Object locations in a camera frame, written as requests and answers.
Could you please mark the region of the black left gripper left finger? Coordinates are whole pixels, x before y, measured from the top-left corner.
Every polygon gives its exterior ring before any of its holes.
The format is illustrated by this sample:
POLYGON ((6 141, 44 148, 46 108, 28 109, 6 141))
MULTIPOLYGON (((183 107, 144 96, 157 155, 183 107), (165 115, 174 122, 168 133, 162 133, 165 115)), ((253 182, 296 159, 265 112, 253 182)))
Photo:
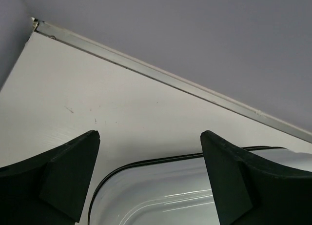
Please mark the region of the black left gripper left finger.
POLYGON ((90 130, 71 141, 0 169, 2 225, 80 222, 100 146, 90 130))

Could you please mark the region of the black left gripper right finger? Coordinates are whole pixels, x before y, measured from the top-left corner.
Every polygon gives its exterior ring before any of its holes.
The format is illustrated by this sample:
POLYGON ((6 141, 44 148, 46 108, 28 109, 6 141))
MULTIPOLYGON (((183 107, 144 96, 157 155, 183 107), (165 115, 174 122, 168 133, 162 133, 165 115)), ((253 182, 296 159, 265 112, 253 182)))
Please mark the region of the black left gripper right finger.
POLYGON ((212 131, 200 136, 222 225, 310 225, 312 173, 240 148, 212 131))

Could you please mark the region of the small space print suitcase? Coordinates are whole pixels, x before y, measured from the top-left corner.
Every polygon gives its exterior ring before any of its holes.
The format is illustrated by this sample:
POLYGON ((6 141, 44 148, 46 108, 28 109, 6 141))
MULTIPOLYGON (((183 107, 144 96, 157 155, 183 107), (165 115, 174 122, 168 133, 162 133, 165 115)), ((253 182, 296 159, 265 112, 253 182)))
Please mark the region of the small space print suitcase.
MULTIPOLYGON (((272 162, 312 172, 312 156, 283 147, 243 148, 272 162)), ((202 153, 122 166, 96 188, 91 225, 220 225, 202 153)))

